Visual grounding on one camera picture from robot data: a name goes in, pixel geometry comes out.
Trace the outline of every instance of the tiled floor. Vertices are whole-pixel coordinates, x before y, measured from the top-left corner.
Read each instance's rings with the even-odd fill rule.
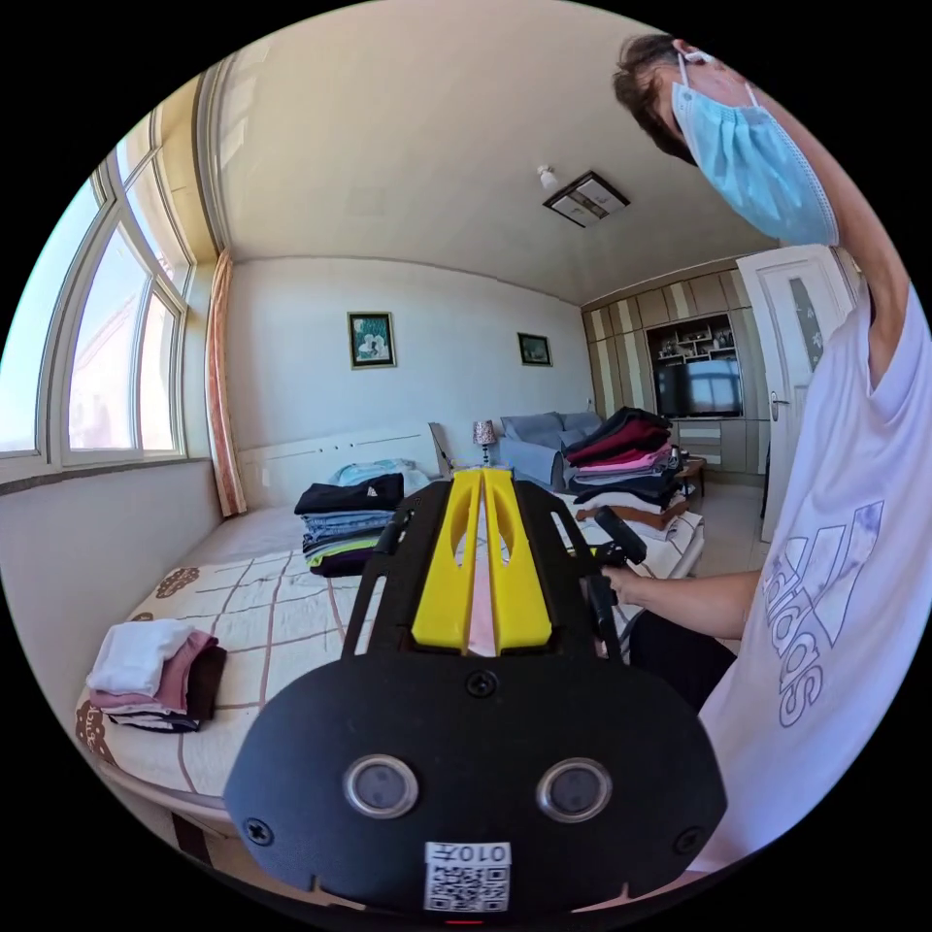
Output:
[[[695,576],[759,570],[764,565],[768,545],[760,541],[759,489],[706,483],[705,498],[695,499],[690,507],[705,519],[706,544],[694,570]],[[737,642],[723,643],[732,649],[738,646]],[[272,880],[259,869],[243,843],[236,839],[209,838],[208,849],[218,870],[247,883],[320,905],[328,902],[350,905],[321,890],[300,893]]]
[[[690,510],[705,523],[706,545],[696,576],[759,570],[769,545],[760,540],[762,492],[743,485],[706,483],[706,497],[694,499]]]

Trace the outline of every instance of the stack of folded clothes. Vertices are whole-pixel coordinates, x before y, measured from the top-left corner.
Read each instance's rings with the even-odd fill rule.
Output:
[[[90,703],[145,731],[198,731],[214,717],[226,651],[174,618],[126,621],[104,638],[87,677]]]
[[[624,492],[660,515],[680,489],[680,451],[670,443],[670,421],[640,408],[622,408],[598,430],[563,451],[567,488],[583,504],[606,492]]]
[[[303,550],[311,572],[328,578],[361,576],[404,497],[400,473],[356,485],[312,485],[294,508],[304,521]]]
[[[629,492],[603,492],[588,499],[585,504],[585,508],[576,512],[577,521],[595,517],[595,513],[605,505],[635,533],[655,541],[666,541],[670,536],[674,518],[689,508],[689,503],[681,492],[674,494],[666,508]]]

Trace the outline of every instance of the yellow handle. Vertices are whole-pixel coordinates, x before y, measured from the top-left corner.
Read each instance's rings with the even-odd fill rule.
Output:
[[[422,647],[455,649],[465,653],[473,611],[473,578],[483,474],[457,473],[449,492],[447,513],[427,571],[412,635]],[[463,565],[456,549],[464,539]]]
[[[496,653],[544,646],[551,632],[547,604],[524,532],[511,473],[483,470],[488,531],[488,581]],[[505,541],[509,560],[502,558]]]

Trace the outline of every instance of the door handle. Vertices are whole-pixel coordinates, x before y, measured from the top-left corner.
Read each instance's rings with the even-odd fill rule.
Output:
[[[780,398],[777,397],[777,392],[772,391],[770,393],[770,416],[774,419],[774,421],[780,419],[779,405],[786,405],[787,407],[789,407],[789,402],[782,401]]]

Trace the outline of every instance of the gray sofa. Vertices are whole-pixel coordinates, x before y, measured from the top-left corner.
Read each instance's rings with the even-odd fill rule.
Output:
[[[562,492],[566,488],[563,448],[601,425],[602,418],[592,411],[502,417],[505,436],[498,442],[499,459],[512,468],[516,479]]]

